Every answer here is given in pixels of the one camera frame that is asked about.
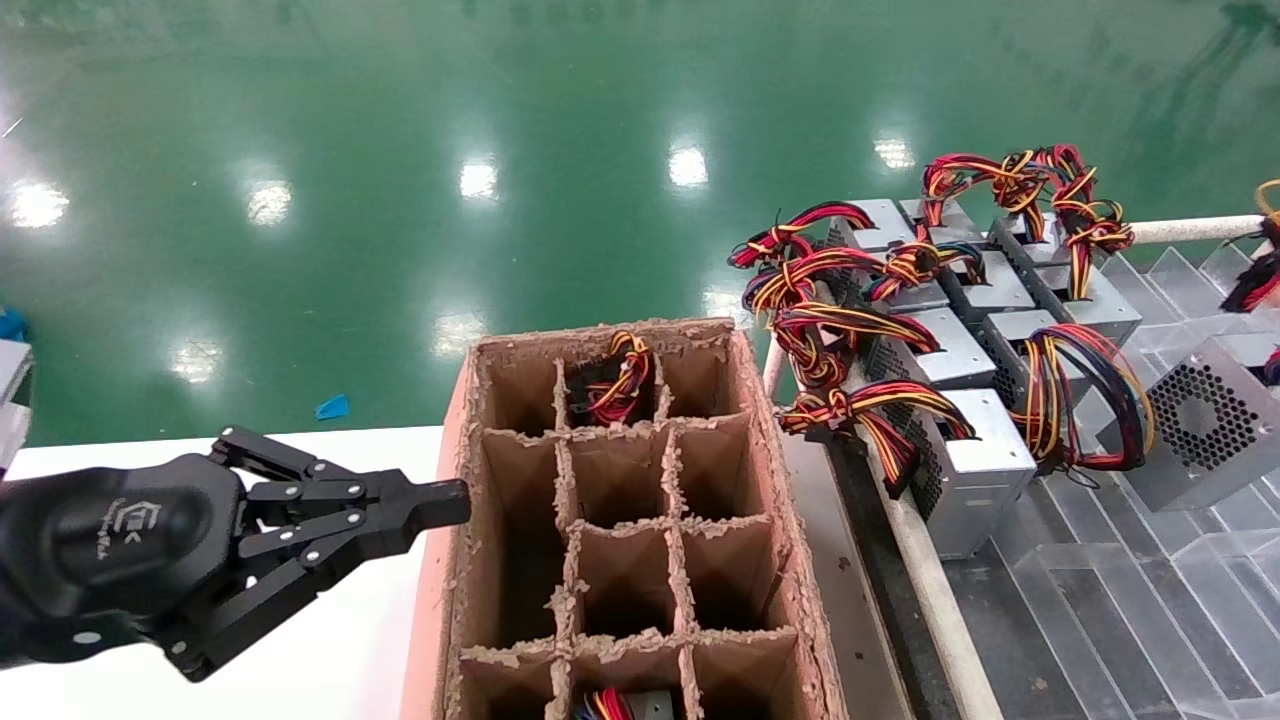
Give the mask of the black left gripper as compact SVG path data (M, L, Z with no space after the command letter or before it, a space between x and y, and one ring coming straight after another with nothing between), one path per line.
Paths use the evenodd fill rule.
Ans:
M271 507L367 507L237 530L244 486L230 469L260 477L247 497ZM165 635L179 674L205 682L355 569L470 518L466 480L351 471L243 427L220 433L212 460L5 480L3 665L76 662Z

